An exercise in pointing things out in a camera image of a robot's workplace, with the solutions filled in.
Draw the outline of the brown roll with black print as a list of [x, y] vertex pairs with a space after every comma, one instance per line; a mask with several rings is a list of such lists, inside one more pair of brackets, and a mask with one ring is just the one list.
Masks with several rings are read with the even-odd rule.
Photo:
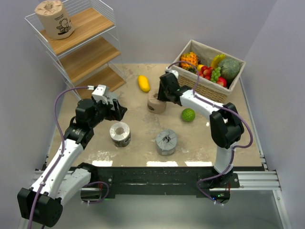
[[166, 109], [166, 102], [158, 100], [158, 89], [148, 92], [147, 107], [151, 113], [162, 114]]

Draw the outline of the green bumpy citrus fruit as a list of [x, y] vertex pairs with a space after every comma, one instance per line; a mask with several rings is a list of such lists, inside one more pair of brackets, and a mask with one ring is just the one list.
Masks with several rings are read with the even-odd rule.
[[195, 111], [191, 108], [186, 108], [181, 113], [181, 119], [184, 122], [192, 122], [195, 119]]

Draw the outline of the brown paper towel roll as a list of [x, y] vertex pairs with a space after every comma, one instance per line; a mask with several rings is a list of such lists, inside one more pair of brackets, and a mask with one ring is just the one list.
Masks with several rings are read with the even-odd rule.
[[52, 39], [68, 38], [75, 30], [64, 4], [60, 0], [42, 1], [34, 11], [47, 35]]

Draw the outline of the grey paper towel roll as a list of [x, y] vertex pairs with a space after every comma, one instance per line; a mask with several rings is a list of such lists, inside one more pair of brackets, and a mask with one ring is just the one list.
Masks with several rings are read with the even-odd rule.
[[113, 102], [113, 100], [115, 99], [115, 100], [118, 100], [118, 96], [117, 96], [117, 94], [116, 93], [114, 93], [114, 92], [108, 92], [108, 94], [107, 94], [107, 100], [108, 100], [108, 102], [110, 103], [110, 102]]

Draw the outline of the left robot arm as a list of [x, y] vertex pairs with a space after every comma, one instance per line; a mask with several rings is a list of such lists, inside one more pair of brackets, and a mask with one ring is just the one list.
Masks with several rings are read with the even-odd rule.
[[126, 111], [127, 108], [115, 98], [106, 102], [93, 98], [78, 102], [76, 115], [53, 160], [29, 189], [22, 188], [17, 195], [21, 216], [29, 221], [28, 228], [33, 222], [53, 227], [63, 207], [82, 187], [98, 184], [99, 176], [94, 166], [78, 168], [70, 176], [67, 173], [92, 139], [94, 127], [103, 120], [121, 121]]

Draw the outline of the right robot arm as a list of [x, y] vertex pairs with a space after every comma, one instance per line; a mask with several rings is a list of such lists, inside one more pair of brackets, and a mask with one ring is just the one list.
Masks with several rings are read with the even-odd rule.
[[160, 76], [158, 100], [191, 108], [209, 119], [211, 137], [217, 145], [216, 161], [213, 176], [202, 178], [198, 183], [212, 180], [215, 186], [224, 187], [229, 182], [228, 173], [233, 169], [234, 147], [244, 133], [235, 106], [207, 99], [189, 86], [181, 87], [174, 71]]

